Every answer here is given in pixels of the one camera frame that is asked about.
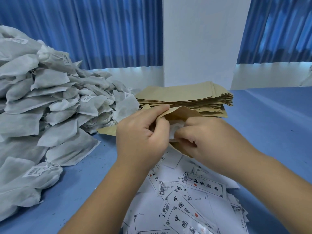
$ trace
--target person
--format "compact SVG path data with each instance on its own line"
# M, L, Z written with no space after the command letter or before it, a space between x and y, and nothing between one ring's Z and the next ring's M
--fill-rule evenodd
M119 232L132 199L168 146L169 122L160 118L153 126L168 109L140 110L119 122L115 164L60 234ZM289 232L312 233L312 185L259 152L223 119L189 118L174 136L200 163L247 188ZM132 182L116 182L125 178Z

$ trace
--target white label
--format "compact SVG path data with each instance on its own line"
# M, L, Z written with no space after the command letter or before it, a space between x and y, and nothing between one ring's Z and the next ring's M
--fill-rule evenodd
M131 94L125 92L125 93L124 93L124 98L130 97L130 95L131 95Z
M16 42L16 43L21 43L21 44L26 44L28 43L28 39L20 39L20 38L8 38L4 39L6 41L11 41L11 42Z
M34 166L29 169L23 177L38 177L40 176L45 170L47 166Z
M95 97L94 95L84 96L83 98L80 99L80 102L85 102L85 103L89 102L89 100L94 97Z
M67 52L62 52L64 65L71 65L71 60L69 59L69 54Z

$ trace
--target blue table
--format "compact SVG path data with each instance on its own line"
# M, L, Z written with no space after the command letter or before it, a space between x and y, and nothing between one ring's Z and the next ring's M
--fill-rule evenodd
M312 88L236 90L226 107L228 123L257 149L277 158L312 183ZM66 167L60 181L42 192L43 203L23 208L0 223L2 234L57 233L78 210L116 161L115 137L95 135L102 143L79 164ZM245 188L231 191L249 212L250 234L288 233Z

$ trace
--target right hand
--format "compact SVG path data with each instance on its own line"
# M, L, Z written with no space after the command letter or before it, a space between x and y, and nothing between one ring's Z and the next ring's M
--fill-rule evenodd
M236 129L216 117L191 117L174 134L183 148L213 171L235 179L261 154Z

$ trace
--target curtain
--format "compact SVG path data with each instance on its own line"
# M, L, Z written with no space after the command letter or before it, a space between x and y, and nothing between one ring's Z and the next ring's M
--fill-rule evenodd
M312 0L252 0L237 64L312 61Z
M84 69L163 62L162 0L1 0L0 24L83 60Z

